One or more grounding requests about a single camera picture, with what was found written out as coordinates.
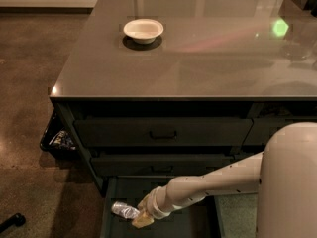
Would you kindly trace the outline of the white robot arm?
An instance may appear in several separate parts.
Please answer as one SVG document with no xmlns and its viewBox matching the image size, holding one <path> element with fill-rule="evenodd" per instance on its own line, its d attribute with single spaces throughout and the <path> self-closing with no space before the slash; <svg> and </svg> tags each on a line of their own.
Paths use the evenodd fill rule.
<svg viewBox="0 0 317 238">
<path fill-rule="evenodd" d="M 137 228 L 210 195 L 258 195 L 256 238 L 317 238 L 317 124 L 278 130 L 265 149 L 202 176 L 173 178 L 138 205 Z"/>
</svg>

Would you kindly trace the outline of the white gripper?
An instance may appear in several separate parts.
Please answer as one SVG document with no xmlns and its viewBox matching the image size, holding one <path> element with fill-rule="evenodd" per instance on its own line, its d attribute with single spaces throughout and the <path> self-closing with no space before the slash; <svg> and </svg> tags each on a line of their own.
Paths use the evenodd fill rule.
<svg viewBox="0 0 317 238">
<path fill-rule="evenodd" d="M 141 212 L 133 221 L 132 225 L 136 228 L 143 228 L 154 223 L 154 219 L 163 219 L 171 214 L 171 208 L 166 199 L 166 187 L 157 187 L 149 195 L 146 195 L 138 204 Z"/>
</svg>

